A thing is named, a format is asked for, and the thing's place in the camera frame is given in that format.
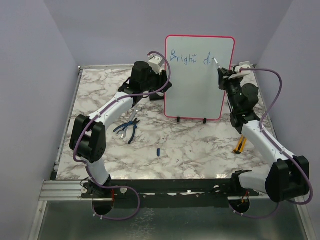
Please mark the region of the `blue white whiteboard marker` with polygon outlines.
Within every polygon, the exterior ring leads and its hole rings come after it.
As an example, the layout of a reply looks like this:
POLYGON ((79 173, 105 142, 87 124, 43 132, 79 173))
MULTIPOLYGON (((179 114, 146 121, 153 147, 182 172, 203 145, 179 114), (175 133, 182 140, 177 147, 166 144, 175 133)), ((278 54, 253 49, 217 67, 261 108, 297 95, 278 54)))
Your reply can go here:
POLYGON ((218 60, 217 60, 215 57, 213 58, 213 60, 214 60, 214 62, 215 62, 215 64, 216 64, 217 68, 218 68, 218 69, 221 69, 221 66, 220 66, 218 60))

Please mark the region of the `pink framed whiteboard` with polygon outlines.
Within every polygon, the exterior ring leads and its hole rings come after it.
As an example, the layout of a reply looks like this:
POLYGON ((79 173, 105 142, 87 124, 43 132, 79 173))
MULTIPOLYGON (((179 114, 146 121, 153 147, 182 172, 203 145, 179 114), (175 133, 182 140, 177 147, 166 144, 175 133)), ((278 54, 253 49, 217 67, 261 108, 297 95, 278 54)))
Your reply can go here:
POLYGON ((178 35, 165 39, 172 87, 164 96, 168 118, 216 121, 221 118, 225 92, 219 89, 218 68, 229 69, 236 41, 231 36, 178 35))

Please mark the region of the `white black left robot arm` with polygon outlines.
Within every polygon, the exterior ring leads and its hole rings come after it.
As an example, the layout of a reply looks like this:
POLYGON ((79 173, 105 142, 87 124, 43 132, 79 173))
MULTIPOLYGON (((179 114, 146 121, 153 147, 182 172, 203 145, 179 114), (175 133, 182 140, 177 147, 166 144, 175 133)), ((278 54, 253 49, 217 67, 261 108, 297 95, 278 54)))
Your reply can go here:
POLYGON ((172 84, 171 74, 162 69, 164 57, 150 55, 149 60, 134 63, 130 77, 119 87, 115 96, 102 108, 74 121, 69 147, 73 160, 83 163, 97 196, 106 197, 111 190, 110 174, 102 157, 106 150, 106 131, 123 113, 135 107, 144 97, 165 93, 172 84))

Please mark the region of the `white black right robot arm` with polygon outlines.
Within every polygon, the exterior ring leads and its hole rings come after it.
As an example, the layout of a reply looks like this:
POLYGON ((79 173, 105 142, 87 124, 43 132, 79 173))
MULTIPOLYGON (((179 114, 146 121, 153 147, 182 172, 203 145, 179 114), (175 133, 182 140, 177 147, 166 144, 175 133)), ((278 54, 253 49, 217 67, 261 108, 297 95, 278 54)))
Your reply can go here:
POLYGON ((292 201, 305 195, 312 197, 309 161, 281 145, 254 111, 259 102, 259 89, 251 83, 241 84, 250 70, 239 66, 232 70, 219 67, 218 87, 227 94, 231 125, 253 144, 270 170, 267 175, 252 170, 236 171, 232 174, 229 189, 236 196, 242 195, 247 189, 259 191, 267 194, 275 203, 292 201))

